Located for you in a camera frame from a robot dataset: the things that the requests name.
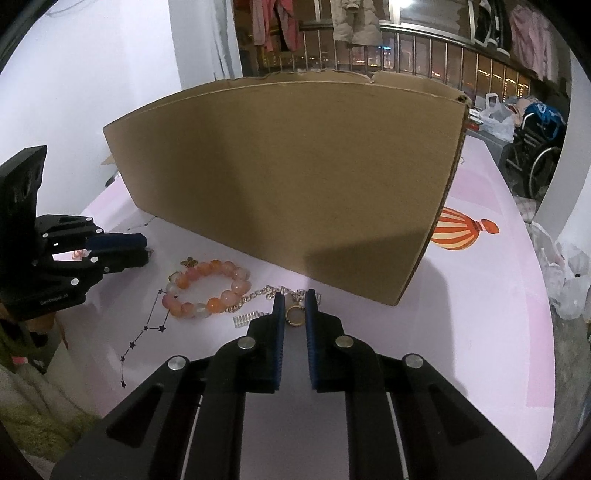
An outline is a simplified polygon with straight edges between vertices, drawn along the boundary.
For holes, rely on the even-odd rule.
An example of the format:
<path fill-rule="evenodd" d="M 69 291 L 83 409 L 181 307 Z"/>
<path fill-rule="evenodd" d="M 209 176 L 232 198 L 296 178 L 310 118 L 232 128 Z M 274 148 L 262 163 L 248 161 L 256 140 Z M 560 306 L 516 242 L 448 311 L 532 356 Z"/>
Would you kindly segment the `small silver hair clip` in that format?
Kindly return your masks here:
<path fill-rule="evenodd" d="M 235 315 L 235 317 L 232 318 L 232 322 L 236 329 L 242 329 L 249 326 L 253 320 L 259 319 L 263 316 L 266 316 L 266 313 L 255 310 L 249 313 Z"/>

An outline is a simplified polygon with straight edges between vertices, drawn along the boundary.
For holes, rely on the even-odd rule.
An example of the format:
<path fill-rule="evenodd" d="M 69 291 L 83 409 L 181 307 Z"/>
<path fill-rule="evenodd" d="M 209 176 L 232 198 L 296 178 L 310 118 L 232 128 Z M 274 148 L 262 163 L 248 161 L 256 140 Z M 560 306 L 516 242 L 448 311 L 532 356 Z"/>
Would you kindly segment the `gold butterfly charm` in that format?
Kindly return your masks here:
<path fill-rule="evenodd" d="M 194 259 L 192 257 L 187 257 L 185 260 L 180 262 L 180 265 L 183 266 L 184 268 L 193 268 L 198 264 L 197 259 Z"/>

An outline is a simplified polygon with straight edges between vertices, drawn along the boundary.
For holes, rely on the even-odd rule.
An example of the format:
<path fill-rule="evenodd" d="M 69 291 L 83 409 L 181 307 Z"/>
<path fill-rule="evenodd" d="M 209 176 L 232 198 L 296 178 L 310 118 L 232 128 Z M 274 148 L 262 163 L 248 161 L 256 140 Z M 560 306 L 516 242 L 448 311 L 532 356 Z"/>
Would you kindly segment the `brown cardboard box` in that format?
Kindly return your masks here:
<path fill-rule="evenodd" d="M 141 210 L 394 306 L 445 204 L 471 104 L 420 76 L 276 73 L 180 91 L 103 133 Z"/>

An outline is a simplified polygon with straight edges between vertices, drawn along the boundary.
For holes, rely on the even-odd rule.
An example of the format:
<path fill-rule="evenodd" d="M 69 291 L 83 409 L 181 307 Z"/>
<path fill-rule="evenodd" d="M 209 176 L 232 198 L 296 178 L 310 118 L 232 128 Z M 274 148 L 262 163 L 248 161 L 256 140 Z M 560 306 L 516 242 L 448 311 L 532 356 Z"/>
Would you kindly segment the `white bag on floor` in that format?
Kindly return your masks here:
<path fill-rule="evenodd" d="M 555 242 L 536 222 L 530 224 L 529 234 L 557 315 L 590 323 L 590 257 L 570 243 Z"/>

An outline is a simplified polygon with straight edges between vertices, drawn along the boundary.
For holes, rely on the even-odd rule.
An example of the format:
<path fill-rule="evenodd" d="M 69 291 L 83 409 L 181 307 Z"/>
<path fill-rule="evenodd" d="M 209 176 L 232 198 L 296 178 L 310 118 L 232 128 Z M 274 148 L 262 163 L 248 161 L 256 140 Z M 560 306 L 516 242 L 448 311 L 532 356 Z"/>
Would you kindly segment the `red hanging jacket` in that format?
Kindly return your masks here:
<path fill-rule="evenodd" d="M 254 45 L 266 52 L 273 51 L 273 30 L 277 28 L 283 51 L 294 53 L 301 48 L 300 23 L 293 0 L 252 0 L 249 6 Z"/>

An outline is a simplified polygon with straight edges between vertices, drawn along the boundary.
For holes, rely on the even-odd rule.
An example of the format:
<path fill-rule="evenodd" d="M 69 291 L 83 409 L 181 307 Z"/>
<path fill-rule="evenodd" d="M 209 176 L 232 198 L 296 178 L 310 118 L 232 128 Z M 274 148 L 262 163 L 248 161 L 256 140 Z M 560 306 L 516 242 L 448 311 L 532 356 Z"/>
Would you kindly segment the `white plastic bag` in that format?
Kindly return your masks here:
<path fill-rule="evenodd" d="M 485 97 L 485 108 L 480 112 L 480 129 L 506 143 L 514 141 L 515 122 L 513 112 L 496 93 Z"/>

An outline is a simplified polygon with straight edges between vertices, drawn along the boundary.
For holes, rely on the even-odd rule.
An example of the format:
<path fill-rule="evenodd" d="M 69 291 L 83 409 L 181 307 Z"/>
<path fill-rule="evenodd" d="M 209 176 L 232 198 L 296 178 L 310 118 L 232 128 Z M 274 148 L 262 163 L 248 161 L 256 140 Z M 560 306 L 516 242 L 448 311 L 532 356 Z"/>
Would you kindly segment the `wheelchair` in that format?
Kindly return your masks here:
<path fill-rule="evenodd" d="M 554 177 L 566 135 L 566 121 L 554 107 L 529 103 L 514 129 L 507 167 L 521 178 L 527 198 L 541 202 Z"/>

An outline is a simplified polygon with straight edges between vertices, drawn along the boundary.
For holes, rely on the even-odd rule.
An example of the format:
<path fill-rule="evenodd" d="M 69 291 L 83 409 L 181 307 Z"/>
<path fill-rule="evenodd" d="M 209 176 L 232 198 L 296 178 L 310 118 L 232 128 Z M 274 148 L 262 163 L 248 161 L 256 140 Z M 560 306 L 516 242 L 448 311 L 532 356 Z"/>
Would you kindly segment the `metal balcony railing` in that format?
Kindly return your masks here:
<path fill-rule="evenodd" d="M 494 93 L 505 100 L 532 93 L 533 74 L 492 52 L 417 29 L 384 25 L 376 46 L 337 41 L 328 22 L 301 25 L 300 48 L 280 49 L 280 32 L 271 30 L 273 50 L 252 42 L 238 29 L 239 57 L 245 76 L 276 72 L 339 70 L 372 75 L 391 71 L 430 78 L 463 91 L 471 98 Z"/>

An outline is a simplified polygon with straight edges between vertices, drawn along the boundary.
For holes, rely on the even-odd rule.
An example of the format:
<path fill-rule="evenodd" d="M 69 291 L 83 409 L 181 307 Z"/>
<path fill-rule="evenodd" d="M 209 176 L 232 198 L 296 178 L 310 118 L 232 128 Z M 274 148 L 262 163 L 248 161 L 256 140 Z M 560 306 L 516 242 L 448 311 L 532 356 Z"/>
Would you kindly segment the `beige hanging coat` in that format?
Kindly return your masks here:
<path fill-rule="evenodd" d="M 380 19 L 372 0 L 331 2 L 332 38 L 353 46 L 377 47 L 382 42 Z"/>

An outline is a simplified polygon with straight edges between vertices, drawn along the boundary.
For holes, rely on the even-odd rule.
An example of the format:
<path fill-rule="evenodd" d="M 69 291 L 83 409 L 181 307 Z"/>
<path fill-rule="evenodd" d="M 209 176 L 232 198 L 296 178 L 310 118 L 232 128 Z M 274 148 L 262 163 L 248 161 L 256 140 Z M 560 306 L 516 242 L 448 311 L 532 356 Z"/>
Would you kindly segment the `black white hanging jacket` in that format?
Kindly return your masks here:
<path fill-rule="evenodd" d="M 505 2 L 501 0 L 478 1 L 475 15 L 474 42 L 483 48 L 495 47 L 500 54 L 509 57 L 513 37 Z"/>

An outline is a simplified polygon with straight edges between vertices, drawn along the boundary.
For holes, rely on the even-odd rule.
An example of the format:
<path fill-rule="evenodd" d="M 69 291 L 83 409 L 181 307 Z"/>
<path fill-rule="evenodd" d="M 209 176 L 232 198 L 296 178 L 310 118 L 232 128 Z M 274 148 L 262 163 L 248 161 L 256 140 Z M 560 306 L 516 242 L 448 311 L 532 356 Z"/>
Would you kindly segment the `pink hanging jacket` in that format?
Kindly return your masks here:
<path fill-rule="evenodd" d="M 545 16 L 518 4 L 510 13 L 513 52 L 539 80 L 557 82 L 559 64 L 551 25 Z"/>

